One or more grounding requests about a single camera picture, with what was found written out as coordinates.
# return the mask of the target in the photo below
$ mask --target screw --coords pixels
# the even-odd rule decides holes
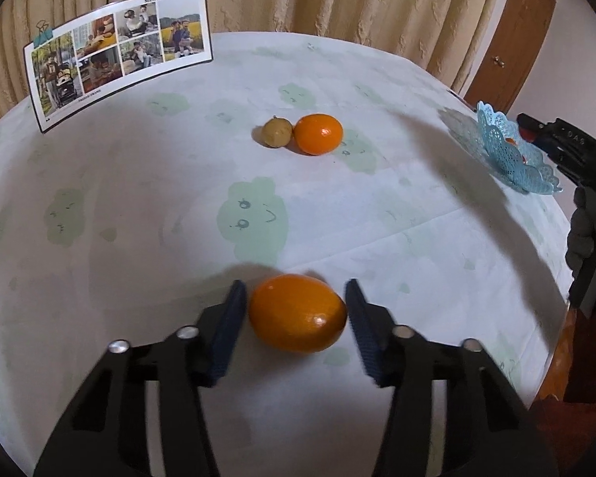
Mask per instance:
[[[113,341],[108,345],[108,351],[110,353],[125,353],[128,351],[130,343],[120,339],[119,341]]]
[[[481,343],[477,339],[466,339],[463,342],[463,347],[465,349],[467,349],[469,352],[475,352],[475,353],[478,353],[484,349],[483,346],[481,346]]]
[[[399,324],[393,328],[393,335],[399,337],[400,339],[410,339],[415,335],[415,330],[413,330],[413,328],[410,326]]]
[[[176,331],[179,339],[194,339],[199,334],[199,329],[195,326],[183,326]]]

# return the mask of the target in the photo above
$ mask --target binder clip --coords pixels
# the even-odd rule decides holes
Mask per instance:
[[[33,47],[37,48],[41,44],[53,39],[53,29],[45,19],[41,19],[35,26],[37,27],[38,34],[33,38]]]

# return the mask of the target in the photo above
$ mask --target white wall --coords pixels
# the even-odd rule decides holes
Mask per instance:
[[[467,85],[490,46],[505,1],[497,2]],[[586,0],[556,0],[543,47],[508,116],[522,112],[543,122],[560,117],[596,136],[596,15]],[[562,184],[564,192],[556,197],[569,217],[574,187],[564,177]]]

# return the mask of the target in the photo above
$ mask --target wooden door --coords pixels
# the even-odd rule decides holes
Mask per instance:
[[[536,61],[556,0],[507,0],[499,26],[465,100],[507,113]]]

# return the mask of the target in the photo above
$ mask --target orange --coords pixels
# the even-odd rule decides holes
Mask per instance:
[[[315,353],[338,340],[346,325],[346,307],[322,281],[284,274],[254,290],[249,318],[264,343],[289,352]]]
[[[342,142],[342,137],[342,125],[328,114],[303,116],[294,126],[296,143],[302,151],[311,155],[333,151]]]

